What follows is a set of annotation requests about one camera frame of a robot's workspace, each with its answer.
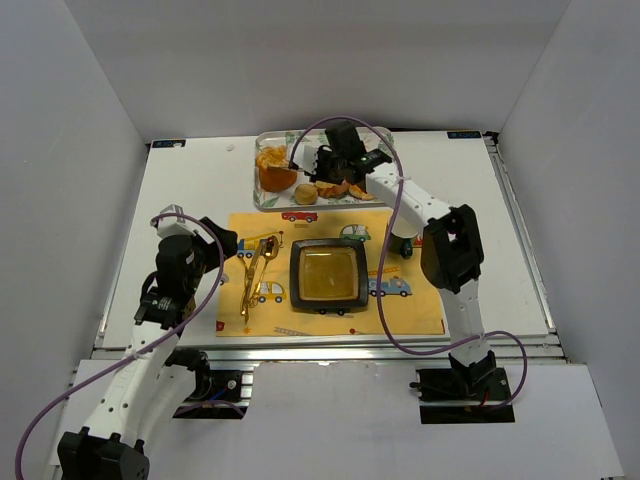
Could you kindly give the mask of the toasted bread slice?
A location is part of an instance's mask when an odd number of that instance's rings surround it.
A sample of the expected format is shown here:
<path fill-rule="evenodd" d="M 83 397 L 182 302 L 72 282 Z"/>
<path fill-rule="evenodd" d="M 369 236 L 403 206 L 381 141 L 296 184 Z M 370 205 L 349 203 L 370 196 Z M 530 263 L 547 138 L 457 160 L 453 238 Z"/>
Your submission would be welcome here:
<path fill-rule="evenodd" d="M 318 196 L 324 199 L 341 198 L 348 193 L 350 184 L 343 181 L 341 184 L 317 181 L 314 183 Z"/>

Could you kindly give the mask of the orange croissant bread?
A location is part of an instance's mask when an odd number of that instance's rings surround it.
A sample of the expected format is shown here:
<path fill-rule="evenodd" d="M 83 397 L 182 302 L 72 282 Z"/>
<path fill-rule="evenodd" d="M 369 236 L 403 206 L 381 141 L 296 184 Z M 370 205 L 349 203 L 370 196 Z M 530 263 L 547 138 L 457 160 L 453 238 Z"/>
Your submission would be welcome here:
<path fill-rule="evenodd" d="M 285 145 L 266 146 L 257 154 L 259 182 L 267 192 L 282 192 L 296 183 L 298 174 L 289 168 L 286 155 Z"/>

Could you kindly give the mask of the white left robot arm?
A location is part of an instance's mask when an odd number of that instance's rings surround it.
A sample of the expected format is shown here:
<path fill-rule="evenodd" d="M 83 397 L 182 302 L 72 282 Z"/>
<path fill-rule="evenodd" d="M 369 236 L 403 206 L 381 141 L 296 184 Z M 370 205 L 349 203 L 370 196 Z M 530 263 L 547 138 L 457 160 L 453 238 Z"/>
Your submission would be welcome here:
<path fill-rule="evenodd" d="M 207 217 L 195 219 L 175 204 L 151 220 L 160 241 L 155 269 L 141 288 L 123 358 L 101 372 L 110 380 L 76 432 L 65 432 L 57 456 L 65 479 L 145 479 L 156 432 L 189 396 L 210 381 L 206 355 L 178 345 L 205 307 L 196 299 L 202 278 L 223 273 L 238 236 Z"/>

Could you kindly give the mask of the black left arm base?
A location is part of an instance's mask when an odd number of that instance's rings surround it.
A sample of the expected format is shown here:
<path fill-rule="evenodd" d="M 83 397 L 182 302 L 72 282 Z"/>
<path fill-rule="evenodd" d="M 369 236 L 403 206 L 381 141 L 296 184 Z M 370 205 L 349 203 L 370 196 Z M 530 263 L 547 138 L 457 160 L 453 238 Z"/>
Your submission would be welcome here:
<path fill-rule="evenodd" d="M 182 348 L 171 353 L 165 361 L 167 367 L 184 367 L 195 381 L 194 391 L 185 399 L 186 404 L 174 413 L 177 419 L 241 420 L 247 410 L 241 406 L 241 370 L 220 370 L 211 367 L 204 351 Z"/>

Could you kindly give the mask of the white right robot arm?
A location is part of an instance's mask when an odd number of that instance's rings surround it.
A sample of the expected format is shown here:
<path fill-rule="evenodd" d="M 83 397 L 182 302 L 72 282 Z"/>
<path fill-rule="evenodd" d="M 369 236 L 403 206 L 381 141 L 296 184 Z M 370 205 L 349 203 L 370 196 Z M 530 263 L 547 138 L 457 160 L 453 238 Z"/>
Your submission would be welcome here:
<path fill-rule="evenodd" d="M 484 252 L 474 210 L 468 205 L 453 207 L 418 186 L 405 174 L 391 143 L 384 149 L 366 149 L 357 131 L 361 120 L 336 116 L 320 123 L 326 128 L 326 144 L 312 147 L 297 138 L 287 149 L 290 168 L 312 181 L 363 186 L 392 210 L 386 242 L 394 236 L 398 220 L 421 235 L 420 267 L 445 311 L 451 375 L 462 393 L 475 394 L 494 373 L 496 361 L 479 305 Z"/>

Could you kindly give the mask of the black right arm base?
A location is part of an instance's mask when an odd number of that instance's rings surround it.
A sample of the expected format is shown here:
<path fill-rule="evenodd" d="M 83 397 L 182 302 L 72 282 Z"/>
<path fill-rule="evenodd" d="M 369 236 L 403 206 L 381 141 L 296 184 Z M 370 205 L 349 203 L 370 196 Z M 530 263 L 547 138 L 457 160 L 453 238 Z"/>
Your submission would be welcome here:
<path fill-rule="evenodd" d="M 418 395 L 424 425 L 507 424 L 515 421 L 506 371 L 493 351 L 468 366 L 454 357 L 448 368 L 417 371 L 409 388 Z"/>

